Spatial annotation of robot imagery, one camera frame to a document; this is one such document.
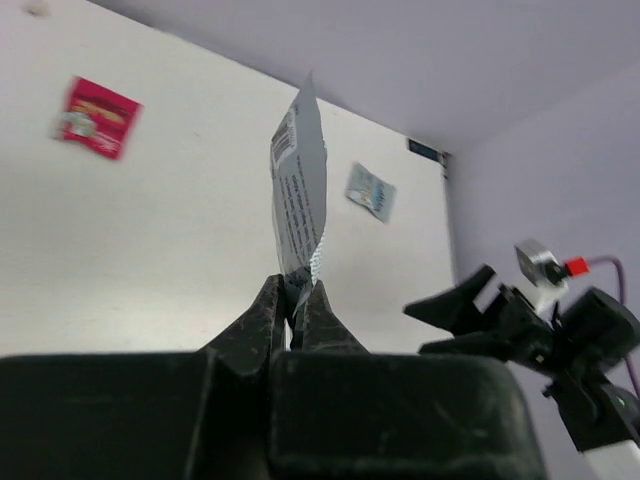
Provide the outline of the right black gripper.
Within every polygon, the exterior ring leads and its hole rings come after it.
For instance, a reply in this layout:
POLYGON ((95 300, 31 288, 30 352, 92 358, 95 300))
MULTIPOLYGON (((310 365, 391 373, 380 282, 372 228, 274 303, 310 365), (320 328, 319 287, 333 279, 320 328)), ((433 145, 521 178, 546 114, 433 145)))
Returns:
POLYGON ((557 375, 564 366, 557 352, 556 332, 516 287, 500 284, 483 312, 476 307, 475 299, 494 276, 492 267, 482 265, 457 286, 404 306, 405 315, 454 336, 424 343, 418 353, 488 357, 542 375, 557 375))

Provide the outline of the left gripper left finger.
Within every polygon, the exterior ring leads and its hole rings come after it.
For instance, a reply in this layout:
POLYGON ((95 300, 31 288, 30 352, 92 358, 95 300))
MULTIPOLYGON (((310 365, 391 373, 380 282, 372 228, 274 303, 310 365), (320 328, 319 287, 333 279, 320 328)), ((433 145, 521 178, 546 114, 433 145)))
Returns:
POLYGON ((288 301, 281 274, 269 276, 250 307, 201 351, 239 378, 261 378, 282 348, 288 301))

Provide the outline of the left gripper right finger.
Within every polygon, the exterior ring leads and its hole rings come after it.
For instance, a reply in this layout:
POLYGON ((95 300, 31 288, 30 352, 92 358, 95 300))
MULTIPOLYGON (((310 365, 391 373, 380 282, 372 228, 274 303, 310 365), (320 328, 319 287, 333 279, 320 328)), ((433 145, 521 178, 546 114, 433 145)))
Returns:
POLYGON ((317 281, 289 325, 292 329, 291 350, 368 354, 334 314, 321 280, 317 281))

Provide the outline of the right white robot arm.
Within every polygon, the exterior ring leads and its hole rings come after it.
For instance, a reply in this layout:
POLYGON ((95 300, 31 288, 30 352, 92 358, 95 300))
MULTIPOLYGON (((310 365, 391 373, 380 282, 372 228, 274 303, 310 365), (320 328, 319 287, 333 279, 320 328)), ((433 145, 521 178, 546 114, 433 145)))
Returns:
POLYGON ((495 275, 482 266, 458 286, 405 306, 406 315, 451 333, 422 355, 455 353, 513 362, 550 379, 575 446, 601 479, 639 476, 639 397, 608 372, 639 344, 639 321, 619 300, 591 287, 566 309, 567 279, 587 272, 579 259, 552 266, 530 288, 502 284, 485 310, 477 296, 495 275))

